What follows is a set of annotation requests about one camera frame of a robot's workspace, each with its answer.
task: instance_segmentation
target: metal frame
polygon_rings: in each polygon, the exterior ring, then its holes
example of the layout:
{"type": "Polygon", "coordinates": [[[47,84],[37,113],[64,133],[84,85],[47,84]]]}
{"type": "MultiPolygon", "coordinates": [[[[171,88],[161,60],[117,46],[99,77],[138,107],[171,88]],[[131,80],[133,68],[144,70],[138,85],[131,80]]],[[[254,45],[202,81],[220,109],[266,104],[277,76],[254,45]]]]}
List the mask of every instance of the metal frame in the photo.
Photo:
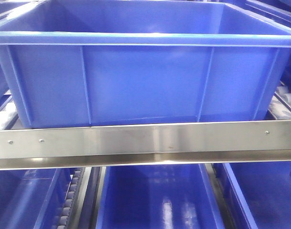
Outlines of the metal frame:
{"type": "Polygon", "coordinates": [[[281,160],[291,120],[0,131],[0,169],[281,160]]]}

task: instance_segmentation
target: metal rail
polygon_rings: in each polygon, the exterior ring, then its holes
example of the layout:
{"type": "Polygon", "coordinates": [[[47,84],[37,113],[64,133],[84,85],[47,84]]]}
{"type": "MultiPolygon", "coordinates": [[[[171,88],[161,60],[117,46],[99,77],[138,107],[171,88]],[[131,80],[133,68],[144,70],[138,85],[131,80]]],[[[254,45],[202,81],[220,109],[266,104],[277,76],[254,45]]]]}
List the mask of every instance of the metal rail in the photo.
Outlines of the metal rail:
{"type": "Polygon", "coordinates": [[[0,169],[276,160],[291,120],[0,131],[0,169]]]}

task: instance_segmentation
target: metal bracket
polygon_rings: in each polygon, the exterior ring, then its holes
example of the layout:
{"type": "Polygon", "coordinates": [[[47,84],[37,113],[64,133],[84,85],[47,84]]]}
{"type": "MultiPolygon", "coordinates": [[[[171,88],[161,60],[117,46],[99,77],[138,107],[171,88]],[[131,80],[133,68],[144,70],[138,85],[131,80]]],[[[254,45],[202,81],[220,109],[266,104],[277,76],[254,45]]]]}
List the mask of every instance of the metal bracket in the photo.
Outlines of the metal bracket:
{"type": "Polygon", "coordinates": [[[0,169],[291,160],[291,120],[0,131],[0,169]]]}

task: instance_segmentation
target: stainless steel rail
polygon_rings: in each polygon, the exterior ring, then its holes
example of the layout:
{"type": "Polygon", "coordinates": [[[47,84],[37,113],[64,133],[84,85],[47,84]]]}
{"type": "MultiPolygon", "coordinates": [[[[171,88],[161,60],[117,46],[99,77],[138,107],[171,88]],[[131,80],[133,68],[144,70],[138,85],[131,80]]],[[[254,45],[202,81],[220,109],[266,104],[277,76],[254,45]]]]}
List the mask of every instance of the stainless steel rail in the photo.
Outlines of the stainless steel rail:
{"type": "Polygon", "coordinates": [[[291,160],[291,120],[0,131],[0,169],[291,160]]]}

